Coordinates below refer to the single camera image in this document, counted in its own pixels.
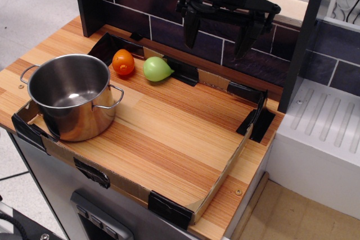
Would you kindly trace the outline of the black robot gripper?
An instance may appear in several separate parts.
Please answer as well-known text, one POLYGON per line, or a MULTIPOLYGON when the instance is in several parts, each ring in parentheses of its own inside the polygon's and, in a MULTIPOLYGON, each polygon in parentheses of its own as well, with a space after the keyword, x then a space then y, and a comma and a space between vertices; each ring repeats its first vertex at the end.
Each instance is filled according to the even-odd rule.
POLYGON ((236 58, 243 58, 259 36, 270 31, 281 8, 268 0, 179 0, 176 11, 184 19, 184 43, 190 49, 202 18, 240 24, 234 53, 236 58))

